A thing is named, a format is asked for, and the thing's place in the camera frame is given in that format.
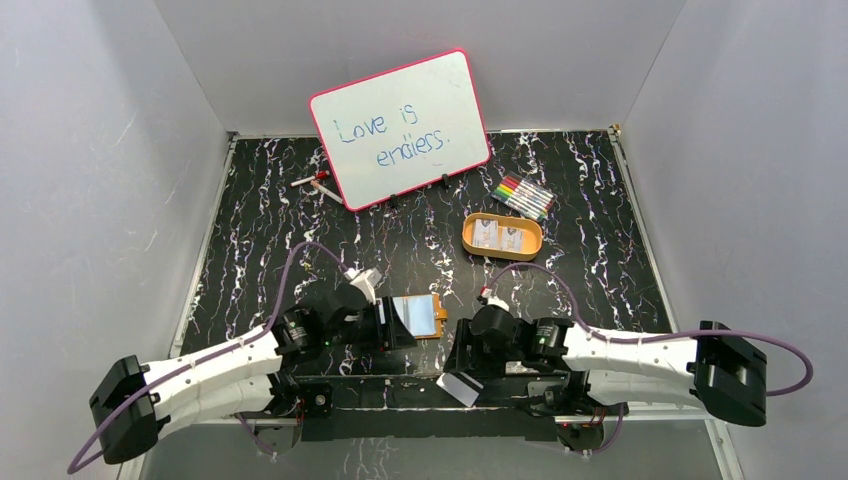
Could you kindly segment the white credit card black stripe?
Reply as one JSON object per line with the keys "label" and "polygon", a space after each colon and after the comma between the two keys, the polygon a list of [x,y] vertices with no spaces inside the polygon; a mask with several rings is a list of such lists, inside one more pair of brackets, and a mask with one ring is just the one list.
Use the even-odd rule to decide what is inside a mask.
{"label": "white credit card black stripe", "polygon": [[474,406],[484,389],[482,383],[465,372],[443,373],[436,384],[467,408]]}

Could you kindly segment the orange leather card holder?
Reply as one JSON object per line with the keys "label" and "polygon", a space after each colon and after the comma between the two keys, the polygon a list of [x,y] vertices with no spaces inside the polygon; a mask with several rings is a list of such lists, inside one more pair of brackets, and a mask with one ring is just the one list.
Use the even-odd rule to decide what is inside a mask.
{"label": "orange leather card holder", "polygon": [[393,297],[392,305],[407,331],[417,340],[439,339],[448,319],[438,294]]}

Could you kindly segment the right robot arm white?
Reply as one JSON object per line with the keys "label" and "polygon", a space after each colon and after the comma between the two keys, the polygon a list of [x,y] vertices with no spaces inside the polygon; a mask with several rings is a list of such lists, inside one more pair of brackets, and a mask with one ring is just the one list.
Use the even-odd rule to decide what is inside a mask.
{"label": "right robot arm white", "polygon": [[568,318],[524,320],[486,305],[458,323],[445,378],[471,388],[503,378],[510,363],[541,374],[519,408],[535,416],[599,415],[629,404],[692,407],[740,426],[765,425],[767,357],[719,322],[693,336],[588,331]]}

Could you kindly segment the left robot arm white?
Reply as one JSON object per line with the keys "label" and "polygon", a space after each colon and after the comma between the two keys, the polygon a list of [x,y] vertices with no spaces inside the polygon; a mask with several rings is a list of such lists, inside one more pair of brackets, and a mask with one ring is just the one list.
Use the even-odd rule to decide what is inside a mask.
{"label": "left robot arm white", "polygon": [[334,344],[387,351],[416,344],[409,297],[376,298],[342,284],[280,311],[266,325],[193,354],[116,361],[89,400],[100,459],[121,464],[180,429],[213,418],[263,412],[287,416],[305,400],[287,375]]}

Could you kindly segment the credit card in tray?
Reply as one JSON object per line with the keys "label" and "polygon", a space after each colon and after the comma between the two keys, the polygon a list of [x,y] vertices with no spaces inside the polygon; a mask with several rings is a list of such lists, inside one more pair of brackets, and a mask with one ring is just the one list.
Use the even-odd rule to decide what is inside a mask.
{"label": "credit card in tray", "polygon": [[497,249],[500,246],[498,222],[494,219],[476,219],[472,231],[472,246],[481,249]]}
{"label": "credit card in tray", "polygon": [[522,253],[524,231],[519,228],[501,227],[499,230],[499,248],[502,251]]}

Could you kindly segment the orange oval tray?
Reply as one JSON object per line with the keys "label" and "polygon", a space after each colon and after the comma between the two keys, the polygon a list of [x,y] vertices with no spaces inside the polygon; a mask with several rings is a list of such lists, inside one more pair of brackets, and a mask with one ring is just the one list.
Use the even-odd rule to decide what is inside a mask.
{"label": "orange oval tray", "polygon": [[530,261],[541,251],[541,226],[530,219],[477,212],[461,228],[465,250],[494,259]]}

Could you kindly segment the white marker brown tip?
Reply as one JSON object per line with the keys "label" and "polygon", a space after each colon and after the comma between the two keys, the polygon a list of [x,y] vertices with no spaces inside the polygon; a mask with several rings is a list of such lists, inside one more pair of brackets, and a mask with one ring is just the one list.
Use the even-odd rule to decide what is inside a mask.
{"label": "white marker brown tip", "polygon": [[323,186],[320,182],[313,180],[313,181],[310,182],[310,184],[312,185],[312,187],[315,190],[326,195],[328,198],[332,199],[333,201],[335,201],[339,204],[344,204],[344,200],[338,194],[334,193],[329,188]]}

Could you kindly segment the pack of coloured markers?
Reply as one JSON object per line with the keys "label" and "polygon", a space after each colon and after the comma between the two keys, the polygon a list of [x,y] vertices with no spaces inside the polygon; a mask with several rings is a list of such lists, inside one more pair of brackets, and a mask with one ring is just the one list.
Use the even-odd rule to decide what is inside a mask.
{"label": "pack of coloured markers", "polygon": [[556,198],[551,191],[513,172],[507,173],[490,195],[521,216],[537,222],[548,218]]}

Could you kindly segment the white marker red cap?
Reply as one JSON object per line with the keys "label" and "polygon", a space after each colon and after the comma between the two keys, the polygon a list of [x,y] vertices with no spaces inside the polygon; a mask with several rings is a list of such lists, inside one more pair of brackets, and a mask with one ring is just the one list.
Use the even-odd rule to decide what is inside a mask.
{"label": "white marker red cap", "polygon": [[304,178],[301,178],[301,179],[298,179],[298,180],[291,182],[290,186],[292,188],[299,187],[301,185],[305,185],[305,184],[311,183],[313,181],[319,181],[319,180],[325,179],[329,176],[330,176],[330,172],[328,170],[318,171],[311,176],[304,177]]}

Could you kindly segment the pink framed whiteboard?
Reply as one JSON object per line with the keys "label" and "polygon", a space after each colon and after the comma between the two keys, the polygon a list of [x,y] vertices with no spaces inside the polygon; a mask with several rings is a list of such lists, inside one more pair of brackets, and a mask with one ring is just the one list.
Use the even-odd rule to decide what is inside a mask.
{"label": "pink framed whiteboard", "polygon": [[357,212],[491,158],[471,63],[450,50],[313,95],[318,136]]}

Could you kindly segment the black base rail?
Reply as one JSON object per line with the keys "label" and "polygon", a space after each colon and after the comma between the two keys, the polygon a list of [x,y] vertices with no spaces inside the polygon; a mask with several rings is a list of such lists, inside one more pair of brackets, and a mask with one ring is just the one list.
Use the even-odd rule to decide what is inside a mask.
{"label": "black base rail", "polygon": [[470,394],[466,406],[433,378],[307,378],[282,406],[242,416],[264,440],[289,426],[302,442],[504,437],[594,449],[605,441],[605,422],[630,411],[593,404],[564,377],[496,379]]}

